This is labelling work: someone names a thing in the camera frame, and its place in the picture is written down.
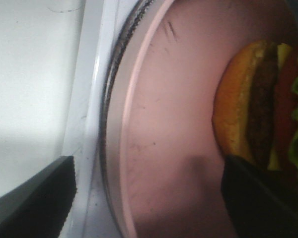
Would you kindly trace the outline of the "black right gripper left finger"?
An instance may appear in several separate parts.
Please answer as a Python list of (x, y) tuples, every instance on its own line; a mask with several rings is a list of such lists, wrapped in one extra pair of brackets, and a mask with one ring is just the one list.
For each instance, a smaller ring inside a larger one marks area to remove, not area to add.
[(57, 238), (76, 194), (73, 156), (61, 156), (0, 197), (0, 238)]

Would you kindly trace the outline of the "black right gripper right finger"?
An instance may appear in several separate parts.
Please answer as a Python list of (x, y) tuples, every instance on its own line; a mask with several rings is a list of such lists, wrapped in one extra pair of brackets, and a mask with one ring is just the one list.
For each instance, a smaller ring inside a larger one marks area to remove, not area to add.
[(221, 193), (239, 238), (298, 238), (298, 194), (242, 157), (225, 157)]

